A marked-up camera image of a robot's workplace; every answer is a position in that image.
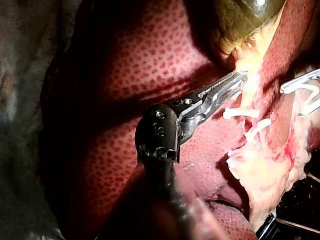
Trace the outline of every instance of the clip applier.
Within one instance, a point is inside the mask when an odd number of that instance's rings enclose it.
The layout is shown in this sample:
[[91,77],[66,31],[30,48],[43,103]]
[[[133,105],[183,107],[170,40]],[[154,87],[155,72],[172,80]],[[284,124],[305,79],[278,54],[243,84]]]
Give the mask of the clip applier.
[[145,111],[135,132],[138,163],[161,189],[170,186],[173,163],[179,163],[180,145],[189,140],[228,99],[239,94],[246,71],[231,72],[189,94],[156,104]]

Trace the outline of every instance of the metal instrument jaw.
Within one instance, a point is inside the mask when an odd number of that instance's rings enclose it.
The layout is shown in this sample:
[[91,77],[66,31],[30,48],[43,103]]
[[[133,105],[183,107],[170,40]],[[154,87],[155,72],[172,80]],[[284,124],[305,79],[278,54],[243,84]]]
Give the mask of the metal instrument jaw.
[[183,97],[164,103],[176,113],[181,127],[180,144],[189,140],[197,126],[204,123],[227,100],[241,92],[242,86],[247,82],[247,76],[247,71],[231,72]]
[[310,80],[320,80],[320,69],[316,69],[293,80],[290,80],[280,86],[280,93],[291,94],[297,89],[307,89],[311,91],[308,100],[303,104],[303,108],[298,114],[301,118],[306,118],[318,108],[320,108],[320,98],[310,103],[310,101],[319,95],[320,89],[318,86],[308,84]]

